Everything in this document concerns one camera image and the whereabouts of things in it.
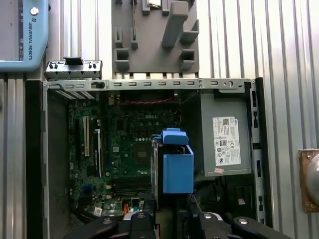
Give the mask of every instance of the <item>expansion slot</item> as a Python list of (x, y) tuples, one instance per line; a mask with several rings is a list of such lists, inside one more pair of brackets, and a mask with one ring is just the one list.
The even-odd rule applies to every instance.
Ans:
[(78, 168), (81, 169), (81, 153), (82, 153), (82, 144), (81, 144), (81, 137), (80, 137), (80, 128), (81, 128), (81, 121), (79, 119), (75, 120), (75, 157), (78, 163)]
[(94, 129), (94, 168), (95, 176), (102, 176), (102, 141), (101, 141), (101, 129)]
[(88, 116), (83, 117), (84, 128), (84, 156), (90, 156), (90, 119)]

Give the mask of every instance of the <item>gray tool holder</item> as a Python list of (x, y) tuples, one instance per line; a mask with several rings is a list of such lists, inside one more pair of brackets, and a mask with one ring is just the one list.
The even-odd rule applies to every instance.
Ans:
[(198, 72), (194, 1), (112, 0), (112, 25), (114, 72)]

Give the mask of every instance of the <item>green circuit board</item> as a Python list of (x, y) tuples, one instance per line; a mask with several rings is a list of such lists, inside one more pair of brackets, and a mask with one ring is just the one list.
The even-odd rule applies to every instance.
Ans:
[(151, 190), (151, 135), (180, 124), (178, 104), (73, 101), (68, 114), (71, 207), (84, 198), (89, 213), (139, 210)]

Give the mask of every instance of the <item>dell logo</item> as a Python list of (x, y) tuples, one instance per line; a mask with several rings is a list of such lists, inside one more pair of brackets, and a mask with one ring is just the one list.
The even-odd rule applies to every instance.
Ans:
[(156, 115), (145, 115), (146, 119), (157, 119), (158, 117)]

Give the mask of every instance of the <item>power supply label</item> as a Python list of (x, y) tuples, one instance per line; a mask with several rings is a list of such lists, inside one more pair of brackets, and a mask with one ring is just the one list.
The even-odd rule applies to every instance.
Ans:
[(216, 166), (240, 164), (238, 120), (235, 117), (213, 118)]

